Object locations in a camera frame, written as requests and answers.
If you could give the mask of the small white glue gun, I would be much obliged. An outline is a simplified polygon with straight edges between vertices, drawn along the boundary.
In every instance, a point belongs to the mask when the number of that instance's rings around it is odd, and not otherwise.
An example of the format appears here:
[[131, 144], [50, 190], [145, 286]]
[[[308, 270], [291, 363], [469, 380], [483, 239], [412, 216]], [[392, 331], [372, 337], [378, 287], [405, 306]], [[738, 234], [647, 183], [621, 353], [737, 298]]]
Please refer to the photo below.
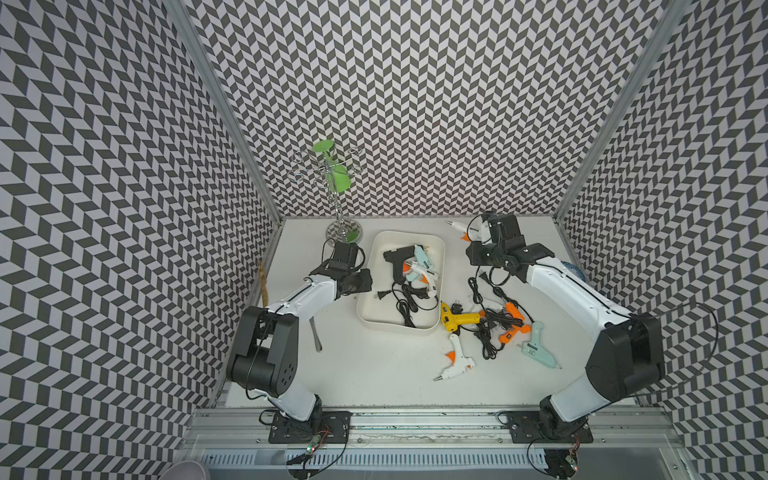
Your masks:
[[462, 233], [462, 239], [467, 242], [488, 243], [491, 240], [489, 227], [486, 221], [473, 221], [472, 224], [463, 224], [455, 220], [446, 220], [453, 229]]

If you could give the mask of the white plastic storage box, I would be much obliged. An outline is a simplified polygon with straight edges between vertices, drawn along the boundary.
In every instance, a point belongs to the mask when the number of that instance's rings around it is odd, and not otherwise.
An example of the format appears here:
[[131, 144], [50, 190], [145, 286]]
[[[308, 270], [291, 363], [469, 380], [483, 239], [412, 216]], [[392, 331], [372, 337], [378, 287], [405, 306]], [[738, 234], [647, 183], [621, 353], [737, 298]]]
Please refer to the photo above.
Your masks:
[[440, 323], [445, 243], [394, 230], [376, 235], [368, 256], [372, 291], [358, 297], [362, 323], [388, 333], [425, 335]]

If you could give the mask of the black glue gun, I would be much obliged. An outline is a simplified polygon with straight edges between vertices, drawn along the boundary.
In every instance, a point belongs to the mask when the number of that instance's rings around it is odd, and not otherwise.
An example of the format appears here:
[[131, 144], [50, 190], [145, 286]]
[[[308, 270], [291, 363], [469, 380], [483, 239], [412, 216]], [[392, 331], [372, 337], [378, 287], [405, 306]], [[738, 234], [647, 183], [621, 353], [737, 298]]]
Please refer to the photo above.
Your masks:
[[403, 264], [413, 255], [413, 246], [400, 247], [395, 250], [383, 253], [383, 258], [393, 267], [393, 283], [390, 290], [377, 292], [379, 300], [383, 299], [389, 293], [392, 293], [396, 299], [396, 308], [404, 320], [404, 325], [409, 328], [415, 328], [412, 314], [419, 311], [419, 306], [414, 297], [414, 288], [407, 284], [403, 275]]

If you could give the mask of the mint green glue gun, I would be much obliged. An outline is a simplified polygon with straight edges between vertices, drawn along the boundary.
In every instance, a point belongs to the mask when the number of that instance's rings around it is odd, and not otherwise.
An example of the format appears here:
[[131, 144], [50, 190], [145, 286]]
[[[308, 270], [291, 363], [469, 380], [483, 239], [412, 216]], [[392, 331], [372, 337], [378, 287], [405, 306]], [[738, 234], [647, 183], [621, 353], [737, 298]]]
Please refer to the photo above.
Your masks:
[[403, 274], [408, 282], [420, 280], [428, 283], [432, 277], [433, 263], [421, 245], [413, 246], [413, 255], [403, 264]]

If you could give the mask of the white glue gun orange trigger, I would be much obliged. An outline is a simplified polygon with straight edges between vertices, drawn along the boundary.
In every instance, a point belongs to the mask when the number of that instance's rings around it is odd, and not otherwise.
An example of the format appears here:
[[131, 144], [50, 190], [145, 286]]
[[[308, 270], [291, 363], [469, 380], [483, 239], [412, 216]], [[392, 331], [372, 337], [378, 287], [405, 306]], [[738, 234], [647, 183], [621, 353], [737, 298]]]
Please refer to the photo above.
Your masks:
[[425, 289], [429, 298], [437, 296], [437, 275], [416, 259], [409, 259], [404, 262], [403, 275], [411, 287]]

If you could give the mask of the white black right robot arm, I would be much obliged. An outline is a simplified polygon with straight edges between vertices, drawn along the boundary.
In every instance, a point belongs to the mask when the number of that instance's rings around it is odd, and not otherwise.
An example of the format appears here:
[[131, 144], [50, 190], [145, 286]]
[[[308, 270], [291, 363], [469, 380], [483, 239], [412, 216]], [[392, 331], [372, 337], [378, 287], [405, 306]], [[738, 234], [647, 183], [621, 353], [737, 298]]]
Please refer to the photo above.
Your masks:
[[600, 294], [541, 243], [528, 243], [513, 214], [481, 213], [458, 224], [470, 264], [502, 269], [544, 294], [587, 334], [584, 372], [539, 404], [540, 435], [567, 439], [588, 416], [665, 377], [660, 320], [635, 314]]

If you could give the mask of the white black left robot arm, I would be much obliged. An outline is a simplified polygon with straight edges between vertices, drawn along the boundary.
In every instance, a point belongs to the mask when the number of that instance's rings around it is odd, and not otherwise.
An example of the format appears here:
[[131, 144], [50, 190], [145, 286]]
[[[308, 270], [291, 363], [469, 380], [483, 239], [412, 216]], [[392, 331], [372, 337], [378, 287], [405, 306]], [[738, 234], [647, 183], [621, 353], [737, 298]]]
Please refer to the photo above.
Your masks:
[[226, 379], [245, 392], [256, 391], [294, 421], [307, 422], [320, 408], [319, 397], [296, 379], [300, 325], [349, 295], [372, 290], [356, 243], [334, 244], [331, 256], [286, 298], [244, 311], [225, 367]]

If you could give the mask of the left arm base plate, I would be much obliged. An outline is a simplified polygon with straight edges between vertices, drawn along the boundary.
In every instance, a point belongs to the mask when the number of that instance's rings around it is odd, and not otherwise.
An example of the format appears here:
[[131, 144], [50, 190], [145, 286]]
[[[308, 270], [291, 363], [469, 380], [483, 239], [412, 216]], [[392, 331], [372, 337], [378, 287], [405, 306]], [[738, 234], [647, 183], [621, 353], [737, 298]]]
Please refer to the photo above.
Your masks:
[[300, 422], [277, 411], [269, 423], [270, 444], [308, 445], [315, 437], [326, 444], [345, 444], [349, 438], [351, 411], [329, 411], [314, 414]]

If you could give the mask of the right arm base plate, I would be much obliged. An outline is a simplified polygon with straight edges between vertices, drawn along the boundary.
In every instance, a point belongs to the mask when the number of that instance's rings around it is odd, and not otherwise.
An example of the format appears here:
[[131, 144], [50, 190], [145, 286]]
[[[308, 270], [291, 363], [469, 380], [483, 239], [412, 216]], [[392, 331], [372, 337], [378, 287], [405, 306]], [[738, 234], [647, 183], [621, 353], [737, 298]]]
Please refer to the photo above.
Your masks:
[[500, 419], [509, 429], [515, 444], [530, 442], [590, 444], [594, 442], [586, 417], [564, 422], [556, 415], [547, 412], [507, 411], [500, 414]]

